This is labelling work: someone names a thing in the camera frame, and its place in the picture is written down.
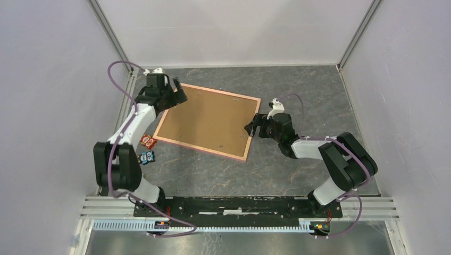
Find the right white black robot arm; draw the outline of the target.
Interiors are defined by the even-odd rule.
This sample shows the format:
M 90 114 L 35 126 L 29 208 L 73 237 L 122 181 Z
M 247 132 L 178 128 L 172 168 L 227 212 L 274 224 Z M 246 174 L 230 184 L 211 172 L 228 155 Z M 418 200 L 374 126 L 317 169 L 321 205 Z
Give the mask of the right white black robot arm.
M 375 160 L 349 132 L 324 138 L 299 136 L 286 113 L 257 113 L 244 129 L 251 137 L 274 140 L 286 157 L 324 162 L 330 176 L 308 194 L 307 210 L 314 217 L 326 213 L 333 201 L 342 201 L 350 192 L 368 184 L 378 172 Z

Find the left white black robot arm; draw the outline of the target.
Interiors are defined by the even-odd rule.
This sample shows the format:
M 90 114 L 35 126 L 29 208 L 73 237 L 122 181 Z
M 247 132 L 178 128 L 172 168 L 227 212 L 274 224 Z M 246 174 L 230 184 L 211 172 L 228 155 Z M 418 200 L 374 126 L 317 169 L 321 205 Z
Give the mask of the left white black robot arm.
M 143 177 L 136 149 L 159 113 L 187 99 L 178 78 L 170 79 L 164 73 L 147 74 L 146 85 L 132 100 L 131 112 L 124 123 L 106 142 L 94 145 L 97 184 L 112 193 L 127 192 L 146 201 L 146 208 L 153 216 L 162 216 L 167 210 L 163 190 Z

